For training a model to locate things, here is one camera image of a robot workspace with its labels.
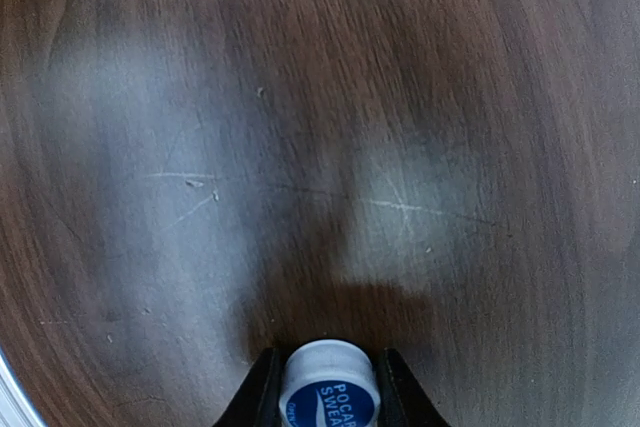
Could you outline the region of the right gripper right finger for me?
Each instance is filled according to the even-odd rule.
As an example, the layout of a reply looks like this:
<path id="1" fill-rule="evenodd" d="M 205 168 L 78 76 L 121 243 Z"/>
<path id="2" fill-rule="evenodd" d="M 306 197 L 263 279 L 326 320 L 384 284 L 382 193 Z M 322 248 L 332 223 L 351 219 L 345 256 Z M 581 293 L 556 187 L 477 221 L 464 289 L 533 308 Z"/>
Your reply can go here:
<path id="1" fill-rule="evenodd" d="M 379 426 L 445 427 L 445 419 L 396 349 L 382 352 L 376 375 L 381 396 Z"/>

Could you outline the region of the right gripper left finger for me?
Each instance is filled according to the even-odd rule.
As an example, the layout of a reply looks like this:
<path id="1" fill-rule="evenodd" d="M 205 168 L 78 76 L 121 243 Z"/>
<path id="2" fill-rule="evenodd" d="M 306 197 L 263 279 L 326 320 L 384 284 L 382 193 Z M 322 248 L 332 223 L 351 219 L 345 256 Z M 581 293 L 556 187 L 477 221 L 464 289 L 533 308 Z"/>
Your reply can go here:
<path id="1" fill-rule="evenodd" d="M 280 426 L 281 352 L 264 349 L 213 427 Z"/>

